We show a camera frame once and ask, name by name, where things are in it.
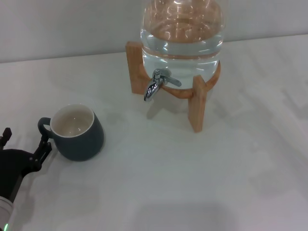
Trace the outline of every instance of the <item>dark gray mug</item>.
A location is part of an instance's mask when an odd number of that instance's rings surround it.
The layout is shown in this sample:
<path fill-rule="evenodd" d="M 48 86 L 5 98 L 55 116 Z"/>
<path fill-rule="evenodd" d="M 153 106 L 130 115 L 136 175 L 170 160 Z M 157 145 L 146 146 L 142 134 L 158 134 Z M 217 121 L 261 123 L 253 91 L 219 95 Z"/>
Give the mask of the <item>dark gray mug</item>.
<path fill-rule="evenodd" d="M 69 160 L 88 160 L 103 146 L 103 128 L 93 110 L 82 104 L 68 105 L 52 119 L 41 118 L 38 128 L 42 135 L 54 140 L 59 152 Z"/>

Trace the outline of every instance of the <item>white table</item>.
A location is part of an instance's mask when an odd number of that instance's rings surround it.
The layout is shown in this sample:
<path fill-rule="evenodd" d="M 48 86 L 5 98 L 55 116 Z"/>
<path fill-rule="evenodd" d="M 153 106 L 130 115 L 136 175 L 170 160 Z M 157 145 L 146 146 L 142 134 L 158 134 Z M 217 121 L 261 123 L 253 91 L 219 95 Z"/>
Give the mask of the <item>white table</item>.
<path fill-rule="evenodd" d="M 0 64 L 6 148 L 33 152 L 37 122 L 69 103 L 100 119 L 90 161 L 55 147 L 15 200 L 14 231 L 307 231 L 308 36 L 225 43 L 194 134 L 187 101 L 130 91 L 125 53 Z"/>

